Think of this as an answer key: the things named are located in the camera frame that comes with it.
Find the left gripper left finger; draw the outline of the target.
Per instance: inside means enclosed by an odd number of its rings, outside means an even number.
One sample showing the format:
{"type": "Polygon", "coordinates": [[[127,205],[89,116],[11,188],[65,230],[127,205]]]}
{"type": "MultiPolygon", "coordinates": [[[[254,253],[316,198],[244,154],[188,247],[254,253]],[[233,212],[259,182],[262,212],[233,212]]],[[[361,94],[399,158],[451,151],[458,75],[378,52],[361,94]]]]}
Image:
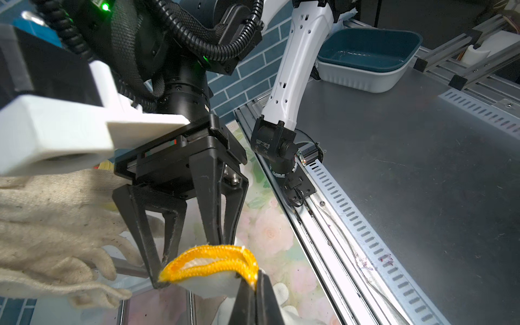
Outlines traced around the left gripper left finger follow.
{"type": "Polygon", "coordinates": [[[242,279],[233,305],[229,325],[255,325],[257,323],[256,292],[242,279]]]}

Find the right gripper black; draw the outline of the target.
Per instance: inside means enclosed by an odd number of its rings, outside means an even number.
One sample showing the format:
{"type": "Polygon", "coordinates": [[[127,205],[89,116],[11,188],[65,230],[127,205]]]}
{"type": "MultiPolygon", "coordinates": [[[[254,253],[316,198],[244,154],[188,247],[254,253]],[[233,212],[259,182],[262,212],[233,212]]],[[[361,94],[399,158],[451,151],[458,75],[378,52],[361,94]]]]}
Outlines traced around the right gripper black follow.
{"type": "Polygon", "coordinates": [[[246,164],[245,149],[213,114],[115,158],[115,175],[132,185],[115,189],[112,200],[154,288],[169,286],[159,276],[178,256],[187,210],[181,199],[191,199],[196,192],[210,245],[234,244],[249,188],[240,168],[246,164]],[[161,214],[165,221],[162,255],[154,242],[148,211],[161,214]]]}

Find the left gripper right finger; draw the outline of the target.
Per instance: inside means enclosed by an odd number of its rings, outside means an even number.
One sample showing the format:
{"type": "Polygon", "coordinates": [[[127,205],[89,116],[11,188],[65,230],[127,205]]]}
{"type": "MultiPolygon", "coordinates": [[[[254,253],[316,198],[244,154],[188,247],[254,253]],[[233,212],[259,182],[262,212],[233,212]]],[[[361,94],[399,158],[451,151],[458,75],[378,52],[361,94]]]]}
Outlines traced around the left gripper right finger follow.
{"type": "Polygon", "coordinates": [[[262,270],[257,281],[257,323],[259,325],[283,325],[284,320],[269,276],[262,270]]]}

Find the white cotton glove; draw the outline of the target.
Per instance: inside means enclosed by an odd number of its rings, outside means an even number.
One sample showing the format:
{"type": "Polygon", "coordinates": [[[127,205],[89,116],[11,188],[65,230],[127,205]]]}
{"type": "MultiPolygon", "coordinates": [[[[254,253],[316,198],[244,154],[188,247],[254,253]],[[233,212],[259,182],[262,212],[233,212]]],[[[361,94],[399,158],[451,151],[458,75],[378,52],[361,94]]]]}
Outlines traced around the white cotton glove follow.
{"type": "Polygon", "coordinates": [[[176,284],[204,299],[235,297],[240,285],[255,292],[259,264],[245,246],[203,245],[186,250],[160,272],[158,283],[176,284]]]}

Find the beige cotton glove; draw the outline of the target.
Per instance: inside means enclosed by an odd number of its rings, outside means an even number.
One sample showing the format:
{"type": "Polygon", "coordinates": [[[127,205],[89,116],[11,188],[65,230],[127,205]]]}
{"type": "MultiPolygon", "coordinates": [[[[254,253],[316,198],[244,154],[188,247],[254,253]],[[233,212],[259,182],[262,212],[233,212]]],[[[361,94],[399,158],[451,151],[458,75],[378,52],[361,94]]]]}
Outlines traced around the beige cotton glove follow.
{"type": "Polygon", "coordinates": [[[131,265],[139,251],[112,200],[127,180],[85,169],[59,175],[1,178],[1,295],[65,296],[79,309],[115,309],[131,291],[112,288],[116,268],[107,246],[131,265]]]}

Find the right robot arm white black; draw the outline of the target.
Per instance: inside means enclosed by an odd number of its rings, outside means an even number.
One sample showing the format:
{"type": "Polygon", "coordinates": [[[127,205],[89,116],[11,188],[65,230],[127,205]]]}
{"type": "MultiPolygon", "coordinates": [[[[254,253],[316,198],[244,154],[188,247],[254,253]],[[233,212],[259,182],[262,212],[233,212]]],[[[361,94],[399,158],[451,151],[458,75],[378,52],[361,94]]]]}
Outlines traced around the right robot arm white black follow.
{"type": "Polygon", "coordinates": [[[245,149],[207,110],[207,72],[230,75],[261,41],[282,1],[35,1],[65,47],[111,67],[119,93],[146,116],[179,114],[179,130],[115,160],[129,180],[113,200],[154,288],[177,255],[187,202],[197,199],[207,242],[231,245],[249,187],[245,149]]]}

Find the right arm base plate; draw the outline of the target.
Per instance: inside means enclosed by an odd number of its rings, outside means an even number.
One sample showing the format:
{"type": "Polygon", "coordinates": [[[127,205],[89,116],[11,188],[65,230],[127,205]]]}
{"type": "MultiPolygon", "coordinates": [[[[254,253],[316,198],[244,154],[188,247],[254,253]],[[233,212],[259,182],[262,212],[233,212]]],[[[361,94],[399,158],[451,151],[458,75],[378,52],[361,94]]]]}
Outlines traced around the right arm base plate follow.
{"type": "Polygon", "coordinates": [[[291,207],[301,207],[306,198],[316,193],[316,188],[300,164],[287,173],[282,183],[284,197],[291,207]]]}

